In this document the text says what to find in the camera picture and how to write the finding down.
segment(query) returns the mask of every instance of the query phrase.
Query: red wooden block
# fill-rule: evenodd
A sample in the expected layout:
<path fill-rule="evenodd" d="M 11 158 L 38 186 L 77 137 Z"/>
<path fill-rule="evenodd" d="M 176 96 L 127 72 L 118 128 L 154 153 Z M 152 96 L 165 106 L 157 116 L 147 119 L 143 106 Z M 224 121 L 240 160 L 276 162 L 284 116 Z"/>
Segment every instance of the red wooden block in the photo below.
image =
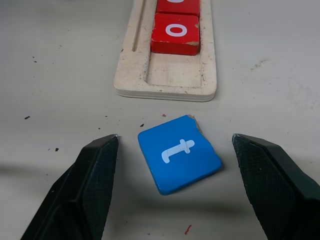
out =
<path fill-rule="evenodd" d="M 200 0 L 158 0 L 157 13 L 199 17 Z"/>
<path fill-rule="evenodd" d="M 198 17 L 161 13 L 155 15 L 151 36 L 152 52 L 193 56 L 199 51 L 199 43 Z"/>

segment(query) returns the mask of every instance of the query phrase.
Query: wooden board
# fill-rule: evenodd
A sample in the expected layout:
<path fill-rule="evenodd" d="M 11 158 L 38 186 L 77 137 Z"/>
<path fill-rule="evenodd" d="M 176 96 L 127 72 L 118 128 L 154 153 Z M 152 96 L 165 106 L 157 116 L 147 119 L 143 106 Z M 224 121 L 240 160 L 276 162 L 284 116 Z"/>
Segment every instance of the wooden board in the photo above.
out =
<path fill-rule="evenodd" d="M 211 0 L 200 4 L 200 52 L 196 56 L 150 49 L 157 0 L 134 0 L 114 87 L 124 97 L 206 102 L 217 89 Z"/>

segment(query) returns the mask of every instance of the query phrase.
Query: white table surface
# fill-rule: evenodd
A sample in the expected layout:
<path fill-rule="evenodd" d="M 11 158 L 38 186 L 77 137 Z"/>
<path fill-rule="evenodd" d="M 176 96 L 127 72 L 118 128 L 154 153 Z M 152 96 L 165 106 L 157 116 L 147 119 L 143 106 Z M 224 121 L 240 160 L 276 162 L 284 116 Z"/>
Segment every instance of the white table surface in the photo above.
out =
<path fill-rule="evenodd" d="M 242 133 L 279 144 L 320 183 L 320 1 L 213 0 L 218 89 L 205 103 L 116 95 L 131 6 L 0 2 L 0 238 L 22 236 L 83 146 L 119 134 L 103 239 L 266 240 L 231 139 Z M 225 169 L 161 196 L 137 135 L 185 114 L 196 117 Z"/>

